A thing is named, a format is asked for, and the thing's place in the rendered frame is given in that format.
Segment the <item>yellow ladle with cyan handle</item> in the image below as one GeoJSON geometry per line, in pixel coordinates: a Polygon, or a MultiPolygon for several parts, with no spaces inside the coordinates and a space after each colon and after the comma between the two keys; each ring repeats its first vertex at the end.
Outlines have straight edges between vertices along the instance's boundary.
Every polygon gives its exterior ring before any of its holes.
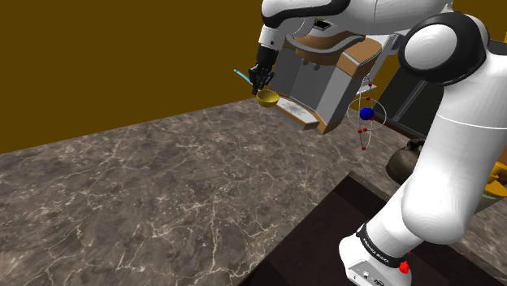
{"type": "Polygon", "coordinates": [[[269,89],[255,89],[255,96],[258,104],[266,108],[276,106],[280,99],[277,92],[270,91],[269,89]]]}

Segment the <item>grey and brown coffee machine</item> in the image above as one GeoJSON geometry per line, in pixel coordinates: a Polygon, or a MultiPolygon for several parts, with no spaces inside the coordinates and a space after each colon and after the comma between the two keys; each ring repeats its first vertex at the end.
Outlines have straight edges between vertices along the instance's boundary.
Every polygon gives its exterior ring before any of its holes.
{"type": "Polygon", "coordinates": [[[326,134],[336,128],[349,104],[371,88],[386,57],[395,51],[397,34],[362,36],[341,32],[326,20],[314,22],[312,30],[296,42],[317,50],[345,43],[343,50],[316,54],[284,43],[275,63],[269,89],[278,93],[277,111],[302,130],[326,134]]]}

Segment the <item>blue ball atom model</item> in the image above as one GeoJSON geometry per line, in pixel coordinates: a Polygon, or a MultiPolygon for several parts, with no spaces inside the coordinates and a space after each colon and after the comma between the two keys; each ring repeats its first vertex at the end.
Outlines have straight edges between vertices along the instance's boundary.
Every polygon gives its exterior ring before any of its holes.
{"type": "Polygon", "coordinates": [[[351,124],[357,129],[359,143],[361,150],[367,150],[371,144],[372,132],[385,125],[386,119],[378,126],[374,127],[375,121],[375,105],[379,105],[384,115],[387,114],[386,109],[382,104],[375,100],[373,96],[374,85],[369,76],[364,76],[362,79],[362,87],[357,92],[357,97],[353,99],[346,109],[346,117],[351,124]],[[352,119],[349,115],[350,107],[357,103],[357,118],[352,119]]]}

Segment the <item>dark brown kettle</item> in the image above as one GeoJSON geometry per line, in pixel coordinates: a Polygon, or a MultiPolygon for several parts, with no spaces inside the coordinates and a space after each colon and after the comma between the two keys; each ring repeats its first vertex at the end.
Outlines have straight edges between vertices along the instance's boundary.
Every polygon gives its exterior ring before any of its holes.
{"type": "Polygon", "coordinates": [[[389,177],[398,184],[403,184],[413,173],[424,139],[410,139],[406,146],[396,151],[385,167],[389,177]]]}

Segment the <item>dark robot stand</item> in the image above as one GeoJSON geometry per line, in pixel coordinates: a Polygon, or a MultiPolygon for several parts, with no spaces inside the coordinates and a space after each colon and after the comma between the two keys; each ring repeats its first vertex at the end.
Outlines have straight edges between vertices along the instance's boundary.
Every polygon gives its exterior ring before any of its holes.
{"type": "MultiPolygon", "coordinates": [[[[351,171],[238,286],[354,286],[346,278],[339,242],[388,199],[351,171]]],[[[407,260],[412,286],[507,286],[507,275],[459,245],[424,242],[407,260]]]]}

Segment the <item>yellow rounded object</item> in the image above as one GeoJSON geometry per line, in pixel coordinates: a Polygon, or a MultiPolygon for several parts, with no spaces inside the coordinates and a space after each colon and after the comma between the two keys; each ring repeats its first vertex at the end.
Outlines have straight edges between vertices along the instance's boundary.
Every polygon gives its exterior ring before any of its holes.
{"type": "Polygon", "coordinates": [[[485,195],[507,197],[507,188],[499,181],[499,174],[503,171],[507,171],[507,166],[502,162],[495,162],[484,188],[485,195]]]}

